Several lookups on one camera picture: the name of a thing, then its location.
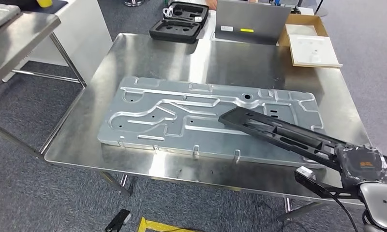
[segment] gray carpet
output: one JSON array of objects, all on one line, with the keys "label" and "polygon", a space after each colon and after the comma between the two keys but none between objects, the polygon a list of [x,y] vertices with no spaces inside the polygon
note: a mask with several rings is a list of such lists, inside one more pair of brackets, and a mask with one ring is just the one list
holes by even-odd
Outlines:
[{"label": "gray carpet", "polygon": [[[119,32],[146,34],[163,6],[162,0],[139,8],[127,8],[121,0],[99,3],[112,38]],[[325,0],[330,13],[323,20],[369,136],[387,154],[387,7],[374,4]],[[24,68],[71,75],[66,68],[33,62]],[[16,75],[0,86],[0,124],[38,147],[79,90],[76,84]],[[336,206],[282,225],[273,220],[284,212],[281,198],[193,184],[138,178],[125,199],[92,171],[40,162],[0,138],[0,231],[101,232],[121,208],[132,212],[121,230],[130,232],[142,216],[207,232],[353,231]],[[361,211],[351,212],[359,223]]]}]

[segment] laptop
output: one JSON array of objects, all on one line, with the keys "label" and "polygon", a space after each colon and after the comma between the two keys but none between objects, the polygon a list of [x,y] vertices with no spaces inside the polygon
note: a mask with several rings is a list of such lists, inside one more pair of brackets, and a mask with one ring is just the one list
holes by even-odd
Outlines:
[{"label": "laptop", "polygon": [[291,10],[262,3],[218,0],[215,37],[276,45]]}]

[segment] robotic arm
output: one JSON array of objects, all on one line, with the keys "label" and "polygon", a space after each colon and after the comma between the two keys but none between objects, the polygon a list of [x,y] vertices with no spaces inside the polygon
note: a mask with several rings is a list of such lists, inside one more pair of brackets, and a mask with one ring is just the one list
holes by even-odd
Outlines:
[{"label": "robotic arm", "polygon": [[362,201],[365,230],[387,232],[387,156],[376,148],[349,144],[242,107],[221,115],[219,121],[338,171],[342,188],[317,181],[313,171],[303,166],[295,170],[295,179],[319,197],[334,199],[355,231],[338,199]]}]

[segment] aluminum plate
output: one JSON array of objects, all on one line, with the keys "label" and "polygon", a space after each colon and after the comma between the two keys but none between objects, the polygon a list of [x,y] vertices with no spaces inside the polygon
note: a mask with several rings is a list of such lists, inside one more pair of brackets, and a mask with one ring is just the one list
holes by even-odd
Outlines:
[{"label": "aluminum plate", "polygon": [[101,143],[241,161],[322,165],[218,122],[236,106],[324,133],[314,95],[125,77],[101,124]]}]

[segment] table surface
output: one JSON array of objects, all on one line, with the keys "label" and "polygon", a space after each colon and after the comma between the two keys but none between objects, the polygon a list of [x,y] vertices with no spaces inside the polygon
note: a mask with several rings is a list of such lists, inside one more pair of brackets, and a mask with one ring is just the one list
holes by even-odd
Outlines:
[{"label": "table surface", "polygon": [[0,27],[0,81],[60,24],[53,14],[23,12]]},{"label": "table surface", "polygon": [[[47,151],[47,161],[329,202],[295,181],[295,167],[205,157],[193,160],[187,155],[101,144],[99,127],[125,76],[310,92],[328,135],[357,145],[369,142],[339,69],[293,67],[288,47],[209,40],[182,44],[119,34]],[[315,172],[318,180],[341,186],[336,171]]]}]

